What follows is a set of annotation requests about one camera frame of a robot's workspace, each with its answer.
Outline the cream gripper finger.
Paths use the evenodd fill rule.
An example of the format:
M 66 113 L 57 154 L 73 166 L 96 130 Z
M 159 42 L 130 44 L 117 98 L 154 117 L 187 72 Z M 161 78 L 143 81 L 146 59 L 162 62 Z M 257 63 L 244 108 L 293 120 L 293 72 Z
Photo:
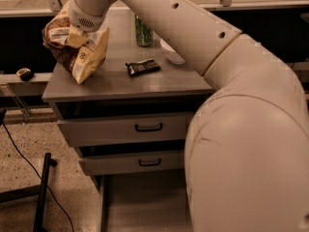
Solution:
M 68 45 L 74 48 L 79 48 L 87 41 L 87 33 L 71 24 L 69 27 Z

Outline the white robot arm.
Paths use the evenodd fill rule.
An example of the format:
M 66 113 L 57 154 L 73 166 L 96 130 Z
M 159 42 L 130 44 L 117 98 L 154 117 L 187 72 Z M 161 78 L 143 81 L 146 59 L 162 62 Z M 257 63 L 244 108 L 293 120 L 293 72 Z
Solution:
M 70 0 L 70 22 L 99 29 L 117 0 Z M 309 121 L 291 68 L 188 0 L 120 0 L 213 89 L 184 150 L 194 232 L 309 232 Z

